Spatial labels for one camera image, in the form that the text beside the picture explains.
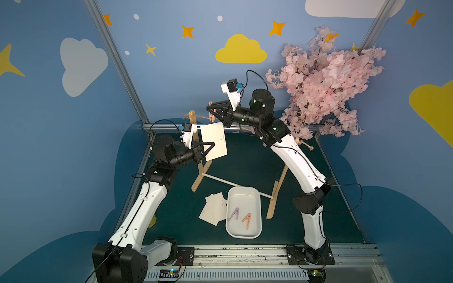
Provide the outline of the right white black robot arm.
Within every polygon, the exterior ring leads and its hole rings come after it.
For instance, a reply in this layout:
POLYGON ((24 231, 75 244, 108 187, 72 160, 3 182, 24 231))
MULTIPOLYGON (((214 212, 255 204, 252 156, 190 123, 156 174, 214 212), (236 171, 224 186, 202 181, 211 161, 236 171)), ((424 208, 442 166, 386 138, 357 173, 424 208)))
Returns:
POLYGON ((260 140, 285 163, 302 189, 293 205, 302 214, 304 225, 304 260, 325 264, 330 247, 323 229, 323 199, 330 192, 324 174, 302 152, 286 124, 274 117, 275 98, 263 88, 252 92, 249 107, 237 100, 224 100, 207 106, 207 111, 230 127, 233 123, 251 126, 260 140))

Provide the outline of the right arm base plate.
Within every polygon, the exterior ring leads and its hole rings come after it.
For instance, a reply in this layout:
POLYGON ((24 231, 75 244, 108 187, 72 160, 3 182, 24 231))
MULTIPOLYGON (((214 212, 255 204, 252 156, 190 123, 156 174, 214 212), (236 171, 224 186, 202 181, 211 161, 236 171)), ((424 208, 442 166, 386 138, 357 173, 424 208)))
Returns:
POLYGON ((335 259, 330 246, 325 243, 315 250, 308 245, 286 245, 289 265, 335 265, 335 259))

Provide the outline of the white postcard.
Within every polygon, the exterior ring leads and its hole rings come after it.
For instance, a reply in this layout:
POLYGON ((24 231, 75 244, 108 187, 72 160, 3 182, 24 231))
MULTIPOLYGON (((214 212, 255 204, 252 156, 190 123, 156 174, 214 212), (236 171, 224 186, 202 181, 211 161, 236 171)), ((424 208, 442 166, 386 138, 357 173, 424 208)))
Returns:
POLYGON ((206 204, 199 215, 199 219, 203 220, 213 226, 217 226, 219 222, 224 221, 226 219, 226 212, 227 212, 227 201, 225 200, 221 206, 219 211, 220 215, 215 216, 215 213, 210 210, 208 204, 206 204))
POLYGON ((200 130, 204 143, 214 143, 214 147, 206 154, 206 161, 221 158, 228 154, 224 125, 221 122, 201 126, 200 130))
POLYGON ((220 192, 214 195, 210 195, 206 197, 205 200, 210 210, 215 213, 215 216, 219 216, 219 211, 223 202, 225 201, 223 194, 220 192))

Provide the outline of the purple clothespin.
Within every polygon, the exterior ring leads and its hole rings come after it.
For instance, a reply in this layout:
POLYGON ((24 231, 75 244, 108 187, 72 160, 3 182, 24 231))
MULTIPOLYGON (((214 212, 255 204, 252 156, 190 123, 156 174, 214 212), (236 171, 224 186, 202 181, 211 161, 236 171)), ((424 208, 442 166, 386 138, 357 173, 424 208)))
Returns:
POLYGON ((228 218, 228 221, 230 221, 231 219, 235 218, 236 220, 238 220, 239 218, 239 208, 235 208, 232 212, 232 214, 230 215, 230 217, 228 218))

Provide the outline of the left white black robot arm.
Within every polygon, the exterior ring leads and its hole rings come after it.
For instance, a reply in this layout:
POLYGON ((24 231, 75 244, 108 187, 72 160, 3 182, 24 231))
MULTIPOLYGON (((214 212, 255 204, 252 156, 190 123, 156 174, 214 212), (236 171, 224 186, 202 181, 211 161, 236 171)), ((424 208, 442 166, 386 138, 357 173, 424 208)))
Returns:
POLYGON ((173 238, 161 237, 147 247, 143 246, 143 240, 176 179, 177 168, 190 162, 201 163, 214 146, 213 142, 185 144, 169 135, 154 140, 153 164, 142 175, 145 181, 138 198, 109 241, 97 244, 93 250, 93 273, 99 283, 142 283, 149 268, 159 263, 182 263, 173 238))

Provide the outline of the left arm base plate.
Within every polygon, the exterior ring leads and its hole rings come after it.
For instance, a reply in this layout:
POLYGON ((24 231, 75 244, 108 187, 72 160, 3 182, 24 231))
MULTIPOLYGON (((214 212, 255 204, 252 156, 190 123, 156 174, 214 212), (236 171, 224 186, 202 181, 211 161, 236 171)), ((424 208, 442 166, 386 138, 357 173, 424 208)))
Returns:
POLYGON ((174 259, 166 259, 157 266, 193 266, 195 259, 195 248, 193 246, 179 246, 174 259))

